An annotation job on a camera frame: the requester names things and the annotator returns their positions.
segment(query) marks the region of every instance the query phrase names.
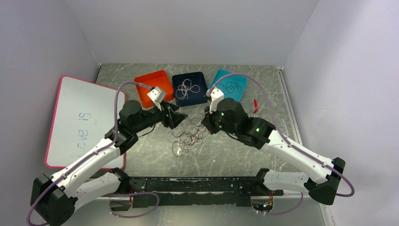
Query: whiteboard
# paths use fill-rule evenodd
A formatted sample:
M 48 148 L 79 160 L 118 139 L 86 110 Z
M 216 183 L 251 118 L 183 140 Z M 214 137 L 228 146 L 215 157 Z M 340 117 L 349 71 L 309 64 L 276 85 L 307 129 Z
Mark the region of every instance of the whiteboard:
M 56 108 L 48 139 L 45 164 L 63 168 L 90 151 L 114 126 L 116 90 L 70 76 L 61 78 Z M 118 112 L 125 103 L 118 96 Z M 103 169 L 125 166 L 125 155 L 106 164 Z

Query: gray marble tabletop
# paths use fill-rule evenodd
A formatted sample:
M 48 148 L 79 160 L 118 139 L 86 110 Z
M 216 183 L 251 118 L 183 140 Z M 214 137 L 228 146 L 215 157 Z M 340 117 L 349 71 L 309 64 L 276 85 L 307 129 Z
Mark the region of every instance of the gray marble tabletop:
M 132 81 L 135 77 L 165 70 L 169 79 L 176 74 L 188 72 L 203 72 L 209 86 L 217 70 L 225 69 L 231 72 L 245 73 L 255 77 L 267 89 L 276 120 L 281 130 L 294 139 L 293 128 L 286 108 L 283 90 L 273 66 L 257 65 L 187 65 L 187 64 L 102 64 L 97 83 L 117 88 L 125 81 Z M 139 100 L 136 87 L 127 85 L 122 88 L 127 100 Z M 252 113 L 253 99 L 256 98 L 259 110 Z M 182 107 L 180 112 L 188 114 L 188 119 L 174 129 L 179 131 L 192 129 L 191 118 L 201 117 L 206 104 Z M 262 96 L 260 89 L 252 81 L 248 81 L 241 103 L 249 116 L 257 116 L 271 122 L 270 110 Z M 208 135 L 193 149 L 184 151 L 180 157 L 172 153 L 173 137 L 171 131 L 157 124 L 155 130 L 144 137 L 127 152 L 124 168 L 130 176 L 159 176 L 159 177 L 214 177 L 214 176 L 254 176 L 260 168 L 277 171 L 298 171 L 292 165 L 275 155 L 257 150 L 232 140 L 225 133 L 219 132 Z

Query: blue bin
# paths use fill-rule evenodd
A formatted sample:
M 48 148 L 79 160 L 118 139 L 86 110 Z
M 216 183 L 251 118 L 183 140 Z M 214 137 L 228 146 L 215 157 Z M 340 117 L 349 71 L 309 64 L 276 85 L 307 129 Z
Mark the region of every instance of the blue bin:
M 186 92 L 186 96 L 184 95 L 184 91 L 179 90 L 179 86 L 181 86 L 183 82 L 187 87 L 191 85 L 191 90 Z M 179 107 L 199 105 L 208 101 L 206 97 L 208 86 L 202 72 L 173 75 L 172 87 L 175 93 L 176 105 Z
M 231 72 L 223 69 L 218 70 L 209 88 L 211 88 L 217 80 L 230 73 Z M 224 93 L 224 98 L 231 97 L 235 101 L 239 102 L 242 98 L 245 87 L 247 86 L 247 81 L 248 79 L 246 77 L 234 75 L 221 80 L 217 85 L 217 88 Z

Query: white wall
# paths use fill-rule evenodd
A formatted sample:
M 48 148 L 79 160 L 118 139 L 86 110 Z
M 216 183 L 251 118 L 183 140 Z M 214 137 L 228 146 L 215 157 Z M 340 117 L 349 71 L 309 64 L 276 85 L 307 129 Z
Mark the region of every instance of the white wall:
M 337 226 L 399 224 L 398 12 L 396 0 L 321 0 L 285 65 L 305 145 L 346 160 L 356 188 L 331 207 Z
M 33 180 L 51 171 L 44 155 L 60 77 L 94 81 L 97 70 L 63 0 L 0 1 L 0 225 L 26 225 Z
M 99 62 L 283 65 L 319 0 L 66 0 Z

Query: robotic arm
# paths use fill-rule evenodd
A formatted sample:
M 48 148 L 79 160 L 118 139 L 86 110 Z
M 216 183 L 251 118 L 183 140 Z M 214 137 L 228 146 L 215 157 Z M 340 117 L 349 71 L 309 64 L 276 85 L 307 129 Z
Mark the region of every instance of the robotic arm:
M 58 178 L 63 179 L 55 184 L 38 202 L 35 210 L 51 226 L 59 226 L 84 204 L 110 193 L 129 193 L 130 177 L 121 169 L 114 168 L 100 178 L 86 182 L 94 173 L 108 162 L 123 155 L 137 141 L 137 133 L 161 122 L 165 127 L 174 129 L 185 118 L 186 114 L 177 113 L 178 106 L 162 101 L 164 95 L 159 88 L 153 89 L 148 96 L 156 107 L 146 111 L 136 100 L 127 101 L 119 112 L 118 139 L 115 144 L 98 152 L 101 147 L 109 145 L 115 138 L 115 127 L 105 134 L 104 138 L 84 156 L 48 177 L 41 175 L 33 183 L 31 205 Z
M 248 117 L 239 102 L 232 98 L 224 99 L 223 92 L 217 88 L 213 90 L 211 99 L 212 103 L 210 107 L 205 108 L 205 118 L 202 121 L 210 134 L 224 131 L 245 145 L 274 153 L 302 171 L 293 173 L 261 169 L 257 178 L 264 187 L 272 191 L 283 189 L 308 193 L 320 203 L 333 204 L 341 178 L 326 166 L 342 173 L 345 167 L 344 160 L 323 157 L 289 138 L 287 139 L 291 145 L 287 145 L 273 124 L 262 118 Z M 320 165 L 294 150 L 293 145 L 300 147 L 324 164 Z

